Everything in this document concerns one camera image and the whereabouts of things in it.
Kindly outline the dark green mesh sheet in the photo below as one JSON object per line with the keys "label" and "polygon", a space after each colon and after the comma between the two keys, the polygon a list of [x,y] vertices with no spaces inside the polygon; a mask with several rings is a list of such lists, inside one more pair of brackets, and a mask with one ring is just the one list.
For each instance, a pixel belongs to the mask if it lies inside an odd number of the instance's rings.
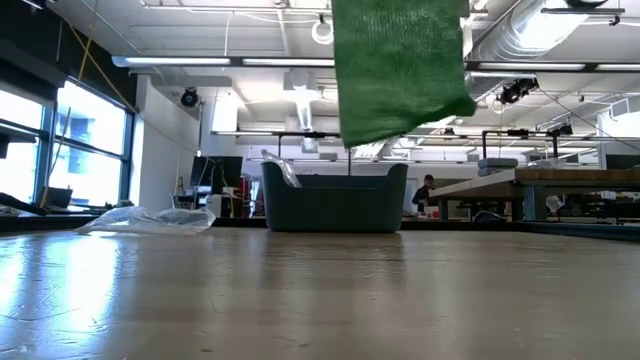
{"label": "dark green mesh sheet", "polygon": [[340,134],[356,147],[476,110],[460,19],[468,0],[332,0]]}

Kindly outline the teal plastic bin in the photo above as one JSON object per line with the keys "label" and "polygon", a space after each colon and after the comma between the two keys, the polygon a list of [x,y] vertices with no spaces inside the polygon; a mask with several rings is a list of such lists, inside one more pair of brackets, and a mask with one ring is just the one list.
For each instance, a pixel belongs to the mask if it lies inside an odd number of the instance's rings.
{"label": "teal plastic bin", "polygon": [[401,227],[408,166],[384,176],[299,175],[285,182],[273,162],[261,164],[266,224],[277,232],[394,233]]}

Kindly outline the silver ventilation duct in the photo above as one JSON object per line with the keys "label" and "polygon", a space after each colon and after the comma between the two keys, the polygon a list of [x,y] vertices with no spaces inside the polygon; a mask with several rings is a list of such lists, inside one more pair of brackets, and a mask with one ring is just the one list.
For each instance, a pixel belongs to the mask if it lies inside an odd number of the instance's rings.
{"label": "silver ventilation duct", "polygon": [[463,58],[501,63],[542,59],[588,19],[583,14],[553,12],[566,6],[564,0],[516,0],[479,35],[473,30],[477,16],[462,18]]}

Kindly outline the black computer monitor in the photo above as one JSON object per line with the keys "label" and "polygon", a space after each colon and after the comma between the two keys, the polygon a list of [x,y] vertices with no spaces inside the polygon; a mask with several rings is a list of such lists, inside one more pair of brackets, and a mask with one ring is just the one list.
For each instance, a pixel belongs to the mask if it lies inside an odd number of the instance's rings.
{"label": "black computer monitor", "polygon": [[607,155],[607,170],[629,170],[640,167],[640,155]]}

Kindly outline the long ceiling light bar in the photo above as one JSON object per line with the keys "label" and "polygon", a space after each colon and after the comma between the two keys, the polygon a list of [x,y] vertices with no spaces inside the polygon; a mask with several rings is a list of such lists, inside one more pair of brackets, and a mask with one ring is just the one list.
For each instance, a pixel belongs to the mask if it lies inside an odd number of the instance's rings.
{"label": "long ceiling light bar", "polygon": [[[169,57],[113,56],[120,68],[176,67],[259,67],[259,68],[333,68],[331,58],[286,57]],[[464,60],[466,71],[480,72],[562,72],[562,73],[640,73],[638,62],[549,62],[549,61],[478,61]]]}

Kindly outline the black laptop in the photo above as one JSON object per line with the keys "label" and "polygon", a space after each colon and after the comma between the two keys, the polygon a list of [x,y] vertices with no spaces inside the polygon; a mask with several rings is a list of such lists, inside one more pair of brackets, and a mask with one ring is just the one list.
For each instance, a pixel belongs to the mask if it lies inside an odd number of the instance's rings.
{"label": "black laptop", "polygon": [[67,208],[71,202],[73,190],[70,188],[46,187],[43,190],[40,205],[44,208]]}

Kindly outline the person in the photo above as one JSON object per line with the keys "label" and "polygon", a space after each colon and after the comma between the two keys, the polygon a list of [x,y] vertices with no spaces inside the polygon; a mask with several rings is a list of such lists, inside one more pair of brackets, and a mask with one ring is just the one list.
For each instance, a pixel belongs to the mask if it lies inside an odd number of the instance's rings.
{"label": "person", "polygon": [[434,189],[434,177],[431,174],[424,176],[423,185],[415,192],[412,203],[417,207],[419,213],[423,213],[425,208],[431,203],[430,191]]}

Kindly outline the clear plastic bag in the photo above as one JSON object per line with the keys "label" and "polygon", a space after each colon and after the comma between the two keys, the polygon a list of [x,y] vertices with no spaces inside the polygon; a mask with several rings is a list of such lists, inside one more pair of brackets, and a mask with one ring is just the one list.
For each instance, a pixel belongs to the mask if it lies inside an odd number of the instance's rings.
{"label": "clear plastic bag", "polygon": [[294,188],[301,187],[301,183],[296,176],[293,165],[289,161],[265,149],[261,150],[261,155],[264,161],[275,163],[280,168],[283,175],[283,179],[287,185]]}
{"label": "clear plastic bag", "polygon": [[195,235],[207,230],[216,216],[206,208],[171,208],[160,212],[144,207],[114,208],[76,229],[79,234],[114,232],[144,235]]}

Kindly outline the wooden workbench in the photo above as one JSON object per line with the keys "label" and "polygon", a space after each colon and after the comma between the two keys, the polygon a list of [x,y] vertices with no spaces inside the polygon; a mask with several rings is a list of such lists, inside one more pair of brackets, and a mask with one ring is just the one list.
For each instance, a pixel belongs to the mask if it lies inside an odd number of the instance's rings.
{"label": "wooden workbench", "polygon": [[448,202],[509,202],[514,222],[547,218],[546,198],[601,191],[640,192],[640,170],[510,169],[445,186],[430,192],[448,219]]}

